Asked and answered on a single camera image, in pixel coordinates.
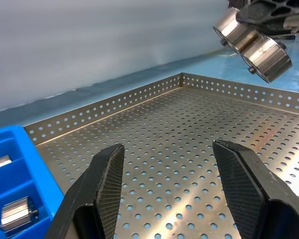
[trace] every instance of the metal tray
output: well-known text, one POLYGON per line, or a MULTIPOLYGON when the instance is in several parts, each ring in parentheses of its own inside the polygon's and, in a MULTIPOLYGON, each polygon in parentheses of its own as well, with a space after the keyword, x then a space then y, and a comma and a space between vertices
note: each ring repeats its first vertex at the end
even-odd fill
POLYGON ((117 239, 238 239, 212 150, 253 149, 299 196, 299 93, 180 73, 25 127, 65 193, 126 147, 117 239))

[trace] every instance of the silver cylindrical object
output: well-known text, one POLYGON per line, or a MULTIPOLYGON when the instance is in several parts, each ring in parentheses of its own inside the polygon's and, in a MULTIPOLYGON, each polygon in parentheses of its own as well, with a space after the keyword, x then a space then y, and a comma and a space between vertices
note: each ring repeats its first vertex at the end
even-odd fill
POLYGON ((0 168, 1 168, 2 166, 5 166, 5 165, 11 163, 11 162, 12 162, 12 161, 11 161, 9 155, 6 155, 6 156, 1 157, 1 158, 0 158, 0 168))
POLYGON ((285 48, 282 43, 262 36, 244 51, 242 58, 250 66, 250 73, 257 73, 264 81, 271 83, 292 66, 285 48))
POLYGON ((38 210, 28 197, 4 205, 0 228, 9 238, 32 226, 38 220, 38 210))
POLYGON ((239 23, 236 15, 237 8, 231 7, 227 14, 214 26, 214 30, 222 39, 221 44, 228 45, 236 53, 242 53, 255 38, 259 37, 256 30, 245 23, 239 23))

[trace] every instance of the blue bin compartment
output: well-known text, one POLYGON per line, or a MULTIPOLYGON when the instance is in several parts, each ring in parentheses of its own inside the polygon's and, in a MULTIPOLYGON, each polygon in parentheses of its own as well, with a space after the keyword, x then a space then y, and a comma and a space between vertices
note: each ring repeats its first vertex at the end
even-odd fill
MULTIPOLYGON (((0 220, 5 204, 28 196, 39 211, 38 222, 11 238, 43 238, 63 194, 23 127, 0 129, 0 157, 6 155, 11 163, 0 167, 0 220)), ((0 230, 0 239, 5 238, 0 230)))

